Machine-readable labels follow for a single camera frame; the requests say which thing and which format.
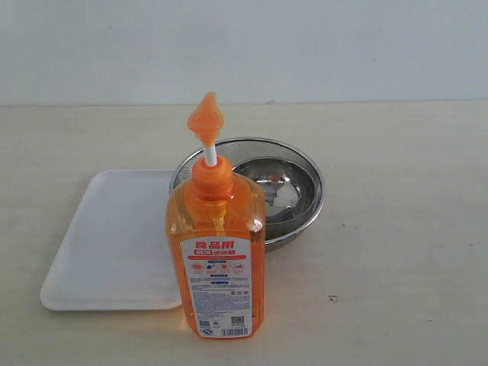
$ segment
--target orange liquid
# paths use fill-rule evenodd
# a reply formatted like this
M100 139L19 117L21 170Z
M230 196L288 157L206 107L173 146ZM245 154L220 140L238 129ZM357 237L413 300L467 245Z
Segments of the orange liquid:
M252 332L248 336L252 336L264 319L265 218L262 189L241 175L233 176L233 189L225 201L199 198L191 179L172 192L166 212L166 232L186 320L198 335L180 242L202 236L233 236L251 242Z

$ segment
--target product label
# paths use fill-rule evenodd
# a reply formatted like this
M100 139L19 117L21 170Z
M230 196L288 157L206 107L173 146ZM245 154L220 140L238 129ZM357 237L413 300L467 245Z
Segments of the product label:
M252 332L251 242L207 236L181 242L198 332L235 338Z

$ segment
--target barcode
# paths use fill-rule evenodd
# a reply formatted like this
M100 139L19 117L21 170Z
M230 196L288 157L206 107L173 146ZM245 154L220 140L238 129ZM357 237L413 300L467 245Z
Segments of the barcode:
M247 328L222 329L222 337L247 336Z
M232 323L232 326L243 326L244 316L231 316L230 321Z

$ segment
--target orange dish soap bottle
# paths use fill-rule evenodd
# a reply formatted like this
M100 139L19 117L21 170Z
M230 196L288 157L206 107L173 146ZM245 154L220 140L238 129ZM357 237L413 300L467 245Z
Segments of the orange dish soap bottle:
M252 336L264 318L265 197L217 155L223 115L207 93L188 118L204 145L192 178L171 194L166 233L188 325L200 337Z

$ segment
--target stainless steel bowl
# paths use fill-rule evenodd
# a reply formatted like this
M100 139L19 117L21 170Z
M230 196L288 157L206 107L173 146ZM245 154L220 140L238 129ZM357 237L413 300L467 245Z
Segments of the stainless steel bowl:
M319 215L325 197L322 173L303 152L276 140L239 137L216 142L217 152L234 172L256 181L266 199L266 249L276 249L300 235ZM173 174L170 191L191 177L199 149Z

